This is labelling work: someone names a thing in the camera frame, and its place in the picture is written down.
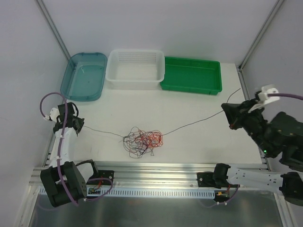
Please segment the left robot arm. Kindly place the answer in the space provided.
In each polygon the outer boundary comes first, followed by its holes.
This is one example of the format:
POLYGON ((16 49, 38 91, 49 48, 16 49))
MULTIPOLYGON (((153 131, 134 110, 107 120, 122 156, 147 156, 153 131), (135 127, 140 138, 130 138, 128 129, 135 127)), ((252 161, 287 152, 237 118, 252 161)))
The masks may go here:
POLYGON ((40 178, 53 207, 70 203, 71 197, 78 201, 87 195, 87 183, 95 184, 99 180, 98 168, 93 160, 74 162, 75 142, 84 126, 79 110, 73 102, 53 108, 50 120, 55 122, 55 152, 49 167, 40 173, 40 178))

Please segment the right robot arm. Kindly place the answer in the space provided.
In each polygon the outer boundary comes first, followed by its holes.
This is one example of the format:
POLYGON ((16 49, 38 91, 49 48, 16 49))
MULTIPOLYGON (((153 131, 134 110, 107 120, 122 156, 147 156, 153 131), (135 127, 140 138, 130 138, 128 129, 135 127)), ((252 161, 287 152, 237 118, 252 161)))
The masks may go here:
POLYGON ((303 204, 303 124, 285 112, 279 112, 270 122, 264 119, 263 108, 254 109, 256 99, 241 104, 221 105, 232 130, 244 129, 266 158, 281 156, 279 162, 291 171, 286 174, 258 173, 228 164, 215 166, 213 183, 243 185, 282 195, 297 206, 303 204))

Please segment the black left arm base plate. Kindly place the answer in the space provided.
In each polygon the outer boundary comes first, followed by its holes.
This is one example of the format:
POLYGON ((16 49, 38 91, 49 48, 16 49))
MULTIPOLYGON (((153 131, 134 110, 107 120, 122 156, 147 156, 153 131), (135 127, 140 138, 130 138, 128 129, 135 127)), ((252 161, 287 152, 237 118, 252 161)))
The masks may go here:
POLYGON ((98 185, 101 185, 101 186, 103 186, 103 185, 110 186, 111 182, 112 183, 114 182, 115 172, 113 170, 99 170, 97 178, 99 178, 99 180, 97 180, 97 184, 98 185))

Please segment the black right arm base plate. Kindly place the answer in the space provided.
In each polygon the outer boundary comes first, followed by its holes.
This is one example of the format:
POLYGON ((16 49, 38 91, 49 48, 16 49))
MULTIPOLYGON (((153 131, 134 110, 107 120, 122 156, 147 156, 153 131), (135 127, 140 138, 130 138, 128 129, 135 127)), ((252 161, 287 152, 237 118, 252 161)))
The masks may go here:
POLYGON ((198 187, 216 187, 216 183, 213 179, 213 172, 198 172, 196 176, 198 187))

